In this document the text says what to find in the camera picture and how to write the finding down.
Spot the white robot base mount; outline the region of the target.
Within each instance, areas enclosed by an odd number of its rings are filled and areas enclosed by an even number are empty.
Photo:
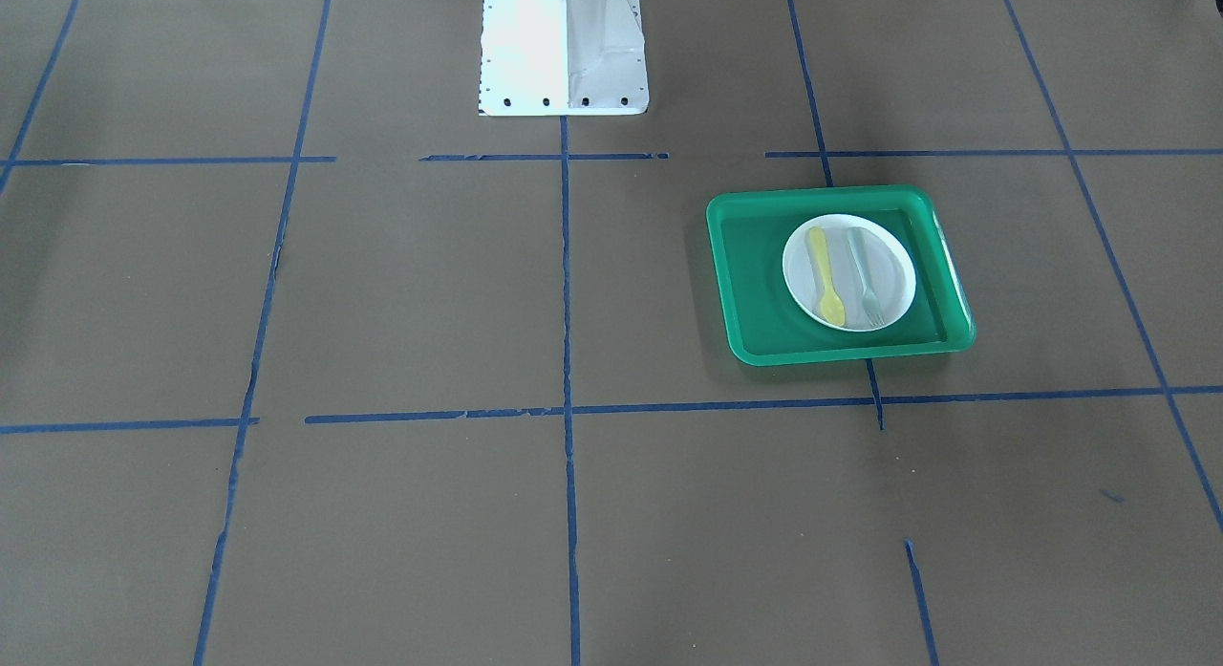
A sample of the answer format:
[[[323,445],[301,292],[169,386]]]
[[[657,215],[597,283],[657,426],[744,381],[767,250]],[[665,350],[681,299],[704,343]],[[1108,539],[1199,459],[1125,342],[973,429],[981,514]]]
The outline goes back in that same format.
[[[478,112],[642,115],[649,108],[638,0],[483,0]]]

